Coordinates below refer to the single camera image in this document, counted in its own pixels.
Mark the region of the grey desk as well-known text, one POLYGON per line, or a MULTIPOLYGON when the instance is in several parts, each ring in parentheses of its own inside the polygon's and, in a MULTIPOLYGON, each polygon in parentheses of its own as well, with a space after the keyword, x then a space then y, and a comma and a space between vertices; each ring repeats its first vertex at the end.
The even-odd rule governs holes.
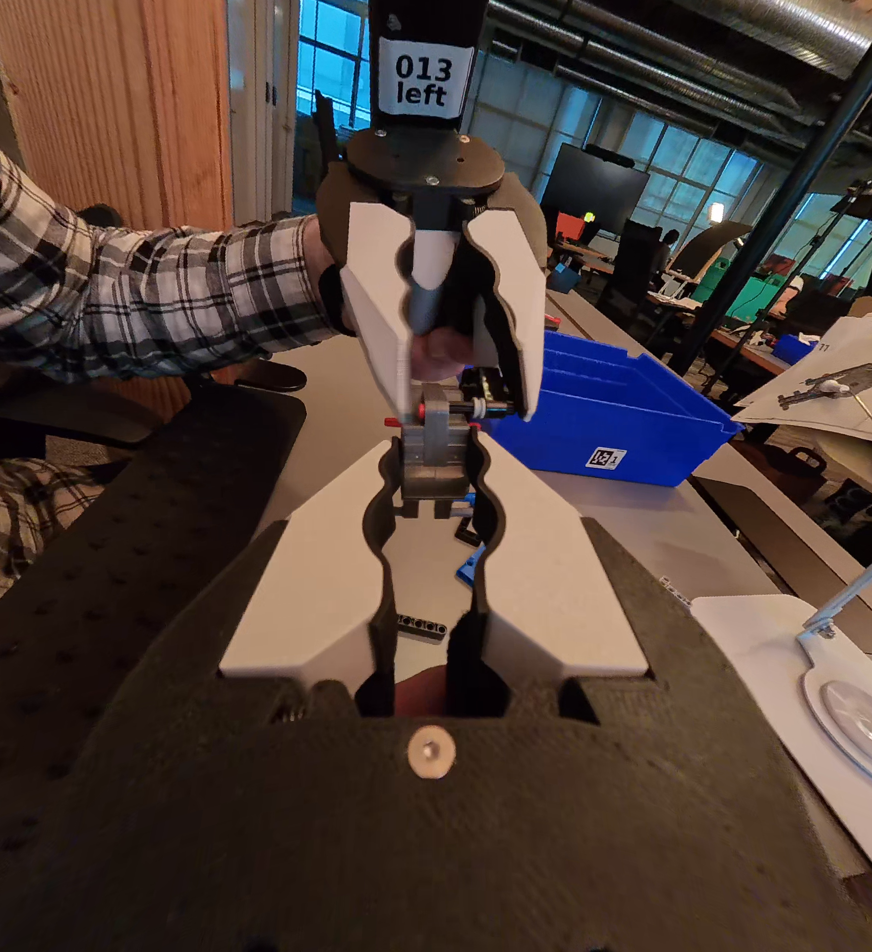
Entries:
MULTIPOLYGON (((336 337, 314 347, 273 356, 298 367, 307 378, 299 398, 307 417, 284 474, 269 501, 261 527, 284 519, 384 438, 388 416, 382 395, 355 339, 336 337)), ((820 606, 861 565, 808 515, 728 446, 699 468, 700 477, 744 487, 735 497, 751 504, 748 517, 758 543, 763 530, 784 523, 799 539, 786 562, 767 562, 797 596, 820 606)), ((728 531, 689 482, 679 487, 603 478, 542 473, 540 477, 581 515, 596 519, 655 578, 665 577, 689 600, 696 597, 757 596, 779 591, 777 582, 728 531)), ((449 525, 422 506, 417 520, 402 524, 385 552, 393 560, 400 611, 452 625, 466 609, 464 586, 452 572, 464 559, 463 545, 449 525)))

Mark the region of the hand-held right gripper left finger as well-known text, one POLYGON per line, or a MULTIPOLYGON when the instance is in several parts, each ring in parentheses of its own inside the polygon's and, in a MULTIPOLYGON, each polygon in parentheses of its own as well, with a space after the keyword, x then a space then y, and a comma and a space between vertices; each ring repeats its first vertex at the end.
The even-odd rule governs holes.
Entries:
POLYGON ((228 678, 343 684, 364 716, 395 706, 397 613, 383 549, 399 442, 382 442, 288 518, 220 661, 228 678))

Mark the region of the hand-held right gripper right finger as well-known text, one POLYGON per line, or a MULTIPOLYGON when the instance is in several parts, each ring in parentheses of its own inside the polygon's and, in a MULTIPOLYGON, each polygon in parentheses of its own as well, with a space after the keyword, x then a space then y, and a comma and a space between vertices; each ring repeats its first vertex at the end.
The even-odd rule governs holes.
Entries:
POLYGON ((471 605, 450 635, 446 711, 500 717, 518 688, 633 679, 649 661, 577 509, 494 438, 465 457, 484 544, 471 605))

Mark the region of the person's left hand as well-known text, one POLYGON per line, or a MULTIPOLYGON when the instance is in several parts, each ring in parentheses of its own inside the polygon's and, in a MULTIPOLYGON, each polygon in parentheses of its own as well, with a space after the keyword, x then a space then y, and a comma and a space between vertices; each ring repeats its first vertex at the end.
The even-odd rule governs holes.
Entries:
MULTIPOLYGON (((340 268, 323 244, 316 215, 303 220, 302 249, 306 274, 327 324, 337 333, 356 336, 351 316, 344 307, 340 268)), ((474 346, 470 338, 452 327, 437 327, 413 337, 411 375, 422 382, 438 382, 461 373, 473 359, 474 346)))

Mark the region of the instruction booklet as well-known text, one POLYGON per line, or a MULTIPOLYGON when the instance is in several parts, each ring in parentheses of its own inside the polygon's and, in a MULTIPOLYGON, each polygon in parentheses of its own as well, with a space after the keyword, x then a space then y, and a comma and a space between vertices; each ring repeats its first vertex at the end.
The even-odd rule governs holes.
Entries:
POLYGON ((798 363, 743 398, 733 420, 872 442, 872 314, 840 318, 798 363))

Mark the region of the grey toy motor assembly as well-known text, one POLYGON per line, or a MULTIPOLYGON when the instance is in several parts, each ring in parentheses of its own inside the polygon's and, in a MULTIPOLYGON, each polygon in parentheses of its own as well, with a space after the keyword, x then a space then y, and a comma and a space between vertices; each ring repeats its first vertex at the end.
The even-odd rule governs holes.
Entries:
POLYGON ((401 504, 395 513, 418 517, 419 506, 432 502, 436 519, 462 515, 470 478, 466 455, 471 434, 486 421, 469 421, 451 412, 451 402, 462 397, 458 379, 421 383, 411 391, 413 415, 400 430, 401 504))

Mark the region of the black monitor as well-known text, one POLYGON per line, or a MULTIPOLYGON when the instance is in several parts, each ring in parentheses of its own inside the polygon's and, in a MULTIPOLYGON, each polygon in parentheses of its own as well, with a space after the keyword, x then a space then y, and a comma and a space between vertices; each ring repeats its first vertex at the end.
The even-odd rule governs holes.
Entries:
POLYGON ((562 143, 539 202, 548 238, 555 238, 560 214, 584 220, 592 213, 599 231, 619 235, 648 182, 648 173, 562 143))

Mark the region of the blue plastic bin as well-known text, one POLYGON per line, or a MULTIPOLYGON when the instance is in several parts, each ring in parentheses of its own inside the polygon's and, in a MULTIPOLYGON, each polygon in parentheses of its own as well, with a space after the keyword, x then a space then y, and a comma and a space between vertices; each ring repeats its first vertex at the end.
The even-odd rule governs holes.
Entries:
POLYGON ((531 470, 676 487, 741 424, 648 353, 547 331, 536 412, 482 429, 531 470))

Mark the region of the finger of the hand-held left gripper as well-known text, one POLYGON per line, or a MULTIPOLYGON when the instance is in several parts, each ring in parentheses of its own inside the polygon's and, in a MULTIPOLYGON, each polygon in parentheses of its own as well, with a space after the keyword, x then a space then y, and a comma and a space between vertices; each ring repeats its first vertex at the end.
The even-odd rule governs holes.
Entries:
POLYGON ((413 236, 411 221, 383 204, 348 209, 347 261, 341 280, 348 314, 377 387, 394 415, 410 419, 413 334, 406 320, 409 283, 399 258, 413 236))
POLYGON ((545 279, 513 210, 485 210, 467 225, 475 253, 475 366, 495 367, 516 413, 537 411, 544 366, 545 279))

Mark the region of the black office chair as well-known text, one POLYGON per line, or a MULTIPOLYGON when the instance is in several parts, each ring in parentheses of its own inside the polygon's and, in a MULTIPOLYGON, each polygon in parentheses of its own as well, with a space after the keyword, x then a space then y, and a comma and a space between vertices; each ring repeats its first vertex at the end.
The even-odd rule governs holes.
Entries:
POLYGON ((656 258, 662 245, 660 227, 649 228, 627 220, 620 232, 614 270, 596 302, 597 309, 613 324, 628 330, 644 303, 656 258))

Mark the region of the silver ventilation duct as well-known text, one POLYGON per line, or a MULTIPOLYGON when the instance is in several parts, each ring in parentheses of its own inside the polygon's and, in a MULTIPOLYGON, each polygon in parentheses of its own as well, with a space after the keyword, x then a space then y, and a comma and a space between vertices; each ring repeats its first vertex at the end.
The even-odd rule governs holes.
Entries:
POLYGON ((787 108, 838 92, 872 42, 872 2, 518 2, 564 29, 603 33, 712 74, 724 67, 787 108))

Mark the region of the white stand base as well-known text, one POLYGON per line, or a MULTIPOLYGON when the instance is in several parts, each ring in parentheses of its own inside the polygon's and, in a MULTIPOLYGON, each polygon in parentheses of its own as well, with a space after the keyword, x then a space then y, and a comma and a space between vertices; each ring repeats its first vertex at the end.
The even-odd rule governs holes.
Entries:
POLYGON ((870 697, 872 657, 838 628, 802 636, 814 613, 785 594, 702 597, 691 612, 726 656, 787 753, 872 866, 872 738, 856 744, 832 716, 826 684, 870 697))

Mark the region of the black pole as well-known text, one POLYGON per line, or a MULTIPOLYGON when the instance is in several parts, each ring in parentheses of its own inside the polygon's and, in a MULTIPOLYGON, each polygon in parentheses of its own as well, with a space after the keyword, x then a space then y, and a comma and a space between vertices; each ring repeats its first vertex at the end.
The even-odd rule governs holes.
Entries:
POLYGON ((871 100, 872 41, 850 74, 834 111, 801 152, 789 175, 763 209, 756 226, 730 268, 715 287, 711 297, 703 303, 690 331, 672 354, 668 368, 675 374, 682 376, 690 369, 727 308, 737 299, 763 255, 774 244, 782 227, 797 210, 814 178, 851 131, 858 116, 871 100))

